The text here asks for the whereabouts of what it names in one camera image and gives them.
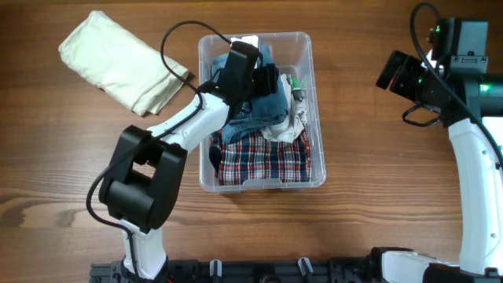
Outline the blue jeans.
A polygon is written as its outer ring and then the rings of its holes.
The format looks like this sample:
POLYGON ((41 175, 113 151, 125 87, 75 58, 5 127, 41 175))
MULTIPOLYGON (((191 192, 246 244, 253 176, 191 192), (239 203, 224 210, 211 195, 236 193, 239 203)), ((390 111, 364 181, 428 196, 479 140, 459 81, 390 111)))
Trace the blue jeans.
POLYGON ((252 73, 256 68, 274 63, 268 46, 259 50, 232 49, 212 61, 211 80, 230 103, 229 118, 222 128, 222 139, 233 144, 265 127, 282 123, 288 116, 284 88, 279 76, 278 92, 254 97, 252 73))

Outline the white cloth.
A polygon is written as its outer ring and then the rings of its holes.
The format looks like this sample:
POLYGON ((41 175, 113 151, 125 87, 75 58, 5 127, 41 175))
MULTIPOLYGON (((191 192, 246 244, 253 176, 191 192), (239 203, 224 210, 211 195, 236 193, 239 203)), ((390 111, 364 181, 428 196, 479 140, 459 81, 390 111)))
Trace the white cloth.
POLYGON ((307 96, 293 75, 280 76, 288 106, 288 117, 282 123, 260 130, 271 142, 293 143, 307 124, 307 96))

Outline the plaid checkered shorts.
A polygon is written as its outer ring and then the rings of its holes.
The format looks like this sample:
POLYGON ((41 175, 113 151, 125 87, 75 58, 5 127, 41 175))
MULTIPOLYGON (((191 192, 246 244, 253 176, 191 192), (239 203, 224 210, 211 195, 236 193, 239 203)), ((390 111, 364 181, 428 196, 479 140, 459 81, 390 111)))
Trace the plaid checkered shorts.
POLYGON ((254 132, 233 144, 225 144, 219 130, 210 135, 208 149, 220 186, 237 186, 258 179, 278 179, 283 183, 311 180, 310 143, 305 130, 292 143, 269 141, 260 132, 254 132))

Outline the cream cloth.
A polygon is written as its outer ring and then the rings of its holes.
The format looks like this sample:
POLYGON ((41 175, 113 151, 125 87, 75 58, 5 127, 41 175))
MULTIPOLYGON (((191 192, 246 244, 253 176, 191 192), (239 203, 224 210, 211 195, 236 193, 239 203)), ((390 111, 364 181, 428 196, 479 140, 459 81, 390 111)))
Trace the cream cloth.
POLYGON ((102 11, 91 12, 58 51, 71 70, 140 116, 157 114, 189 75, 102 11))

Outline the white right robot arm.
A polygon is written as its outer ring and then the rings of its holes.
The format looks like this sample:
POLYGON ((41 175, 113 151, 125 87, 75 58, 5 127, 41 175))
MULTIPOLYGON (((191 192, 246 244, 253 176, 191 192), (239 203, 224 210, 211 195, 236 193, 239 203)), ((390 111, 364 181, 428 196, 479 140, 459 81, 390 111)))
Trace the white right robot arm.
POLYGON ((407 249, 374 249, 378 277, 388 282, 502 280, 502 77, 486 72, 485 20, 438 18, 429 53, 394 51, 380 77, 389 89, 426 108, 447 128, 459 175, 462 242, 458 263, 407 249))

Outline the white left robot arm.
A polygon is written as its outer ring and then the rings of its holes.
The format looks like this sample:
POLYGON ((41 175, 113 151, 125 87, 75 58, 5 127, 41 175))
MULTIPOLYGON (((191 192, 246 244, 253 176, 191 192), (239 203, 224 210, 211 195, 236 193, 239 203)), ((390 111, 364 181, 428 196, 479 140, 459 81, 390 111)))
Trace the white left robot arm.
POLYGON ((129 126, 90 187, 123 234, 126 254, 94 264, 92 282, 169 282, 162 226, 171 214, 187 156, 252 98, 277 92, 279 71, 259 48, 236 41, 222 68, 195 89, 191 105, 149 130, 129 126))

